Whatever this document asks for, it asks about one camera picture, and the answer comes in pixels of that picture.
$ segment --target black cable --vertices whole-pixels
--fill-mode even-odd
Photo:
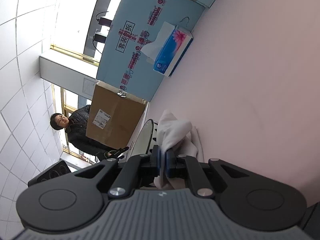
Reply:
[[[96,49],[97,51],[99,51],[99,50],[97,49],[97,47],[94,45],[93,39],[94,39],[94,37],[92,38],[92,44],[93,44],[93,46],[95,47],[95,49]]]
[[[189,21],[190,21],[190,18],[187,16],[187,17],[184,17],[180,22],[182,22],[185,18],[188,18],[188,22],[187,22],[187,24],[186,24],[186,26],[188,25],[188,23],[189,23]]]
[[[104,13],[104,12],[100,12],[100,13],[98,13],[98,14],[96,15],[96,20],[97,20],[97,21],[100,20],[100,18],[98,19],[97,16],[98,16],[99,14],[101,14],[101,13]]]

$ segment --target woman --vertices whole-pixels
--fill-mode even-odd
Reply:
[[[108,158],[111,154],[109,151],[115,150],[105,146],[98,141],[88,138],[85,133],[89,118],[90,105],[79,108],[74,111],[69,118],[63,114],[55,113],[51,115],[50,125],[55,130],[65,128],[68,134],[68,141],[79,150],[97,156],[100,161]]]

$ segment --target eyeglasses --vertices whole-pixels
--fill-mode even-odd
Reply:
[[[58,120],[58,123],[62,123],[62,121],[63,121],[63,118],[64,118],[64,114],[61,114],[61,115],[59,116],[59,120]]]

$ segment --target short black hair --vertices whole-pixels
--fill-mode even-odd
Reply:
[[[55,114],[51,115],[51,117],[50,117],[50,125],[51,125],[51,127],[52,127],[53,129],[59,131],[59,130],[61,130],[63,127],[57,125],[56,120],[54,119],[57,115],[61,115],[61,114],[55,113]]]

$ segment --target tissue box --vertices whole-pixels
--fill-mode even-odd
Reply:
[[[192,40],[193,37],[189,31],[177,26],[162,46],[153,69],[170,77]]]

